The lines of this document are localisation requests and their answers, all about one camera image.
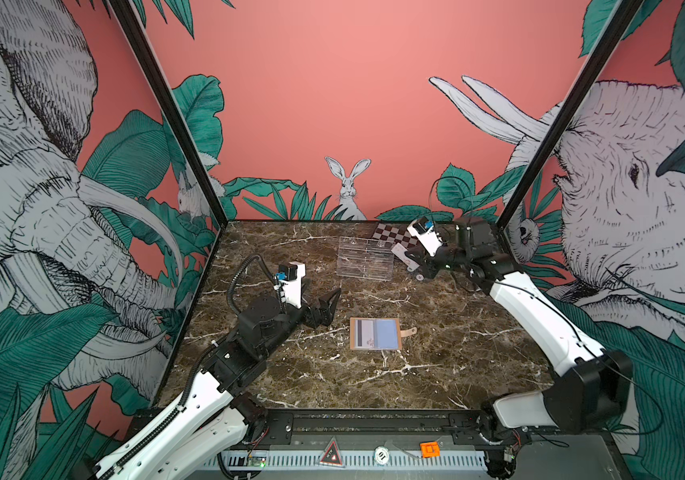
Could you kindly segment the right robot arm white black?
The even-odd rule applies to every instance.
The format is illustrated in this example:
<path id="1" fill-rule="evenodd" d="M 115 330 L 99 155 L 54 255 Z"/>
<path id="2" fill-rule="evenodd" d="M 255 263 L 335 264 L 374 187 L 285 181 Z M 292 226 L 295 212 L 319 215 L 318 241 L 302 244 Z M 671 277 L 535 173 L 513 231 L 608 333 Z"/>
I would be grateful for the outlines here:
<path id="1" fill-rule="evenodd" d="M 552 368 L 546 390 L 502 396 L 491 404 L 497 430 L 551 427 L 580 434 L 624 414 L 633 364 L 607 350 L 569 320 L 535 286 L 495 224 L 470 215 L 454 223 L 454 242 L 444 241 L 422 216 L 407 228 L 419 242 L 408 249 L 426 278 L 441 270 L 461 272 L 502 306 L 536 342 Z"/>

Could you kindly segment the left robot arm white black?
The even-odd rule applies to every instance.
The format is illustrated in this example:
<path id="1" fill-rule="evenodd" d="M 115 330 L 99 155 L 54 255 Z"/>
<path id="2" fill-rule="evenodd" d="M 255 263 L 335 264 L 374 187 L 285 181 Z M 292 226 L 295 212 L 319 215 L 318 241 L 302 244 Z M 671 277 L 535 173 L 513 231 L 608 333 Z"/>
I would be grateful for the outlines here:
<path id="1" fill-rule="evenodd" d="M 186 479 L 204 462 L 242 443 L 266 416 L 246 388 L 298 327 L 330 325 L 340 295 L 336 289 L 316 306 L 293 306 L 272 295 L 252 300 L 238 313 L 236 327 L 194 365 L 176 402 L 102 458 L 92 478 Z"/>

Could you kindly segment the folded checkered chess board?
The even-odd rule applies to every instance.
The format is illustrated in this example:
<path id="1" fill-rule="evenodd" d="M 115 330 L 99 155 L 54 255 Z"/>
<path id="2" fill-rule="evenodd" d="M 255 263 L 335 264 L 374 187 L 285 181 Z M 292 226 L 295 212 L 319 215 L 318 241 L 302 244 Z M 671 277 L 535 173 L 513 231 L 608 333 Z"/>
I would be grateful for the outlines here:
<path id="1" fill-rule="evenodd" d="M 413 237 L 402 225 L 378 223 L 371 238 L 385 244 L 401 244 L 406 249 L 419 244 L 418 239 Z"/>

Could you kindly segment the clear acrylic organizer box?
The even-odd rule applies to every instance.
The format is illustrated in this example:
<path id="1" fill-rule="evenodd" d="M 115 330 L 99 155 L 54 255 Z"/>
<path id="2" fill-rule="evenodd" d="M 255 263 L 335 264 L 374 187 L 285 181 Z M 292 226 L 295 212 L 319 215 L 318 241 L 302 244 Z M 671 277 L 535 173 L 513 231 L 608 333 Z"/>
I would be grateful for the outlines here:
<path id="1" fill-rule="evenodd" d="M 390 281 L 393 277 L 393 258 L 391 246 L 384 241 L 340 237 L 336 273 L 340 277 Z"/>

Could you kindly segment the red warning triangle sticker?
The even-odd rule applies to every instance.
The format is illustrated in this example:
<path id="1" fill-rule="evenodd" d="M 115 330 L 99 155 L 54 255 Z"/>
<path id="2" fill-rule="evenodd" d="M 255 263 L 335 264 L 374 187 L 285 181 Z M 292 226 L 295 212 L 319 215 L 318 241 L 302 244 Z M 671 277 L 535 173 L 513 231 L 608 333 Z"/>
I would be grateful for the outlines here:
<path id="1" fill-rule="evenodd" d="M 338 440 L 335 437 L 332 437 L 326 445 L 326 449 L 318 459 L 318 464 L 324 467 L 344 468 L 342 452 L 340 452 L 340 446 L 338 446 Z"/>

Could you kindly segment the white round button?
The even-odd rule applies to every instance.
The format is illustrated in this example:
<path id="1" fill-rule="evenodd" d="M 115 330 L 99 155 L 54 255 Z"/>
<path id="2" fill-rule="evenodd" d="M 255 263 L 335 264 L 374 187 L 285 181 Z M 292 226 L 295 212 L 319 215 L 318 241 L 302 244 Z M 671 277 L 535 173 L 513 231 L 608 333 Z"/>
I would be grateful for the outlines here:
<path id="1" fill-rule="evenodd" d="M 390 460 L 389 450 L 385 446 L 377 446 L 373 452 L 373 460 L 377 465 L 386 466 Z"/>

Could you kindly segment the orange tag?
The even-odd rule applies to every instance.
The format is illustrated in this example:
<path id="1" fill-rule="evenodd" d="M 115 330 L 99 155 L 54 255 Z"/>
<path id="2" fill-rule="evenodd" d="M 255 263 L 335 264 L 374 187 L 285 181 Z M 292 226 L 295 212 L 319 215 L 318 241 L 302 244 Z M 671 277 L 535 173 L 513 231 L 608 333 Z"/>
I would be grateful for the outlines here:
<path id="1" fill-rule="evenodd" d="M 424 459 L 436 458 L 439 457 L 441 454 L 440 445 L 437 441 L 423 442 L 419 444 L 419 447 L 421 457 Z"/>

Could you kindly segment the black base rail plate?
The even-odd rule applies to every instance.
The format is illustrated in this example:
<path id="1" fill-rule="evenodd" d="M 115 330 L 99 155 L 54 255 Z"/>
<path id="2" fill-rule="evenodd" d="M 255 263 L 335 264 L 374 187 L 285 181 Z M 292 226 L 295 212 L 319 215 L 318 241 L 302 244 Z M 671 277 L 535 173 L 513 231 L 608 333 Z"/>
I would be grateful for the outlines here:
<path id="1" fill-rule="evenodd" d="M 520 440 L 552 441 L 571 433 L 552 426 L 529 424 L 508 429 L 497 418 L 492 404 L 478 409 L 372 409 L 372 408 L 272 408 L 256 398 L 236 405 L 246 418 L 246 438 L 236 442 L 244 450 L 256 442 L 260 448 L 300 443 L 302 436 L 359 435 L 374 443 L 405 437 L 414 443 L 444 435 L 455 445 L 489 449 L 493 440 L 505 445 Z"/>

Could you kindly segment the right black frame post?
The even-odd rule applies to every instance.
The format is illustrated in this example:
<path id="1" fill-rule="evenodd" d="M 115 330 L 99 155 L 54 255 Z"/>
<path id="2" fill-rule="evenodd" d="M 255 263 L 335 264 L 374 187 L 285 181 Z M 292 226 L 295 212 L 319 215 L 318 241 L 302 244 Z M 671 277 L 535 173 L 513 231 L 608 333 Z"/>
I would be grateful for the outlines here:
<path id="1" fill-rule="evenodd" d="M 516 190 L 507 202 L 502 214 L 496 222 L 500 230 L 504 230 L 516 216 L 516 209 L 522 204 L 526 193 L 530 190 L 534 180 L 542 170 L 544 164 L 554 152 L 555 146 L 564 134 L 573 116 L 580 110 L 588 96 L 594 82 L 602 72 L 604 66 L 612 56 L 615 48 L 620 44 L 622 36 L 643 4 L 642 0 L 618 1 L 610 11 L 586 62 L 580 70 L 568 96 L 564 99 L 558 114 L 555 116 L 548 132 L 530 160 Z"/>

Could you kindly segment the black frame post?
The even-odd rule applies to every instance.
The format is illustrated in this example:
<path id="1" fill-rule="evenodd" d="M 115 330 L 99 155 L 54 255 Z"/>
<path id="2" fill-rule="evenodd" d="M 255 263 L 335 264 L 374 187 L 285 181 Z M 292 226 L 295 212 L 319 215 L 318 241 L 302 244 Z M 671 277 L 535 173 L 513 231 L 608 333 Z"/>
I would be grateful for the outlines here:
<path id="1" fill-rule="evenodd" d="M 216 224 L 220 229 L 228 226 L 228 218 L 226 217 L 226 212 L 212 188 L 210 183 L 210 176 L 208 172 L 204 169 L 204 164 L 198 155 L 198 150 L 196 149 L 196 144 L 194 143 L 194 138 L 188 129 L 188 124 L 186 120 L 182 117 L 182 112 L 178 107 L 178 102 L 174 98 L 172 93 L 172 88 L 168 85 L 166 81 L 166 76 L 158 63 L 158 58 L 154 54 L 154 50 L 150 45 L 150 40 L 148 36 L 144 33 L 144 28 L 140 23 L 140 18 L 138 17 L 138 12 L 136 11 L 136 6 L 131 1 L 126 0 L 110 0 L 110 8 L 114 12 L 114 16 L 124 32 L 124 37 L 128 40 L 130 48 L 132 48 L 132 53 L 138 64 L 140 64 L 140 69 L 154 94 L 154 98 L 158 104 L 160 104 L 160 109 L 162 114 L 164 114 L 164 119 L 168 122 L 168 126 L 172 130 L 172 136 L 180 149 L 186 162 L 192 168 L 192 173 L 208 202 L 208 207 L 212 210 L 214 214 L 214 219 Z"/>
<path id="2" fill-rule="evenodd" d="M 502 214 L 496 222 L 500 230 L 504 230 L 516 216 L 516 209 L 522 204 L 526 193 L 530 190 L 534 180 L 542 170 L 544 164 L 554 152 L 555 146 L 564 134 L 573 116 L 580 110 L 588 96 L 594 82 L 602 72 L 604 66 L 612 56 L 615 48 L 620 44 L 622 36 L 643 4 L 642 0 L 618 1 L 610 11 L 586 62 L 580 70 L 568 96 L 564 99 L 558 114 L 555 116 L 548 132 L 530 160 L 516 190 L 507 202 Z"/>

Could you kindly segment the left black frame post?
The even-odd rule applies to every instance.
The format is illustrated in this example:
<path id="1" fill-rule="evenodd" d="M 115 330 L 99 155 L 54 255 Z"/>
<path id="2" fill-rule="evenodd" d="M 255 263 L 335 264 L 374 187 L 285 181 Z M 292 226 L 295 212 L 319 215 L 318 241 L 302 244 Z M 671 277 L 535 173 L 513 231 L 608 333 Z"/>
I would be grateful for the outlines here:
<path id="1" fill-rule="evenodd" d="M 188 124 L 186 120 L 182 117 L 182 112 L 178 107 L 178 102 L 174 98 L 172 93 L 172 88 L 168 85 L 166 81 L 166 76 L 158 63 L 158 58 L 154 54 L 154 50 L 150 45 L 150 40 L 148 36 L 144 33 L 144 28 L 140 23 L 140 18 L 138 17 L 138 12 L 136 11 L 136 6 L 131 1 L 126 0 L 110 0 L 110 8 L 114 12 L 114 16 L 124 32 L 124 37 L 128 40 L 130 48 L 132 48 L 132 53 L 138 64 L 140 64 L 140 69 L 154 94 L 154 98 L 158 104 L 160 104 L 160 109 L 162 114 L 164 114 L 164 119 L 168 122 L 168 126 L 172 130 L 172 136 L 180 149 L 186 162 L 192 168 L 192 173 L 208 202 L 208 207 L 212 210 L 214 214 L 214 219 L 216 224 L 220 229 L 228 226 L 228 218 L 226 217 L 226 212 L 212 188 L 210 183 L 210 176 L 208 172 L 204 169 L 204 164 L 198 155 L 198 150 L 196 149 L 196 144 L 194 143 L 194 138 L 188 129 Z"/>

